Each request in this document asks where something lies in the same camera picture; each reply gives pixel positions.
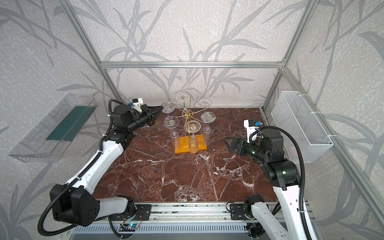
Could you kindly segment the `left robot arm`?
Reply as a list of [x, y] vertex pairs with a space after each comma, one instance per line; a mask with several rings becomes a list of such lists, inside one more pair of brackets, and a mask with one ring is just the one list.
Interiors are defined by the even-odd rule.
[[51, 202], [39, 220], [39, 227], [43, 227], [48, 213], [53, 214], [54, 220], [71, 227], [87, 227], [99, 218], [115, 214], [134, 216], [137, 210], [133, 198], [96, 199], [93, 193], [102, 176], [132, 142], [134, 131], [145, 125], [152, 126], [162, 110], [163, 106], [121, 102], [114, 108], [109, 107], [110, 124], [99, 141], [99, 149], [75, 176], [51, 189]]

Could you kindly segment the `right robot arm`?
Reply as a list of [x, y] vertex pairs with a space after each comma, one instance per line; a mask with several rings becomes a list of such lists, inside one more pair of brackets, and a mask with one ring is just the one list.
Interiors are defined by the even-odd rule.
[[[254, 135], [261, 141], [254, 141]], [[317, 239], [305, 205], [305, 166], [298, 143], [287, 131], [275, 126], [262, 127], [252, 136], [248, 139], [230, 137], [224, 141], [230, 153], [250, 157], [259, 164], [278, 197], [286, 226], [281, 225], [259, 195], [245, 200], [246, 215], [256, 219], [272, 240]], [[294, 144], [299, 167], [285, 158], [284, 136]]]

